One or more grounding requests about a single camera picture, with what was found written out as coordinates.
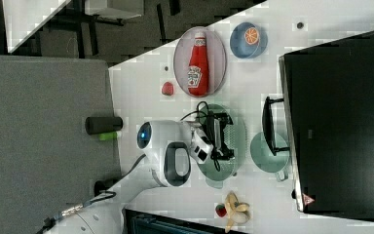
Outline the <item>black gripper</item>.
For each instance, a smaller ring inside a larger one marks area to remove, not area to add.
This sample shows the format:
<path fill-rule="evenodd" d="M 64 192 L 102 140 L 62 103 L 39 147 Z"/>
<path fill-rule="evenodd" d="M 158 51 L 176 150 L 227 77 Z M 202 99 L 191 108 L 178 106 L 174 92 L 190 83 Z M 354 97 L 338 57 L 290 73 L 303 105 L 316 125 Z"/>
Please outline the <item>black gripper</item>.
<path fill-rule="evenodd" d="M 232 125 L 231 117 L 225 113 L 215 113 L 209 111 L 206 117 L 206 134 L 213 145 L 211 151 L 212 160 L 227 161 L 234 157 L 234 150 L 225 143 L 224 130 L 228 125 Z"/>

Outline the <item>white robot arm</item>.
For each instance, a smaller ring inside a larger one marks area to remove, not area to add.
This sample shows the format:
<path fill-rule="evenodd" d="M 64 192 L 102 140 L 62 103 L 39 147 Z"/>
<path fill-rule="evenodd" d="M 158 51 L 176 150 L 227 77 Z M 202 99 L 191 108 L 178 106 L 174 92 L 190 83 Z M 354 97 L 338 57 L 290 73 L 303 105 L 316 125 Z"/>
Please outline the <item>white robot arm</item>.
<path fill-rule="evenodd" d="M 131 170 L 102 194 L 45 220 L 37 234 L 122 234 L 124 208 L 141 192 L 184 185 L 191 162 L 218 173 L 235 150 L 227 136 L 234 120 L 226 112 L 199 112 L 193 121 L 155 120 L 136 136 L 142 155 Z"/>

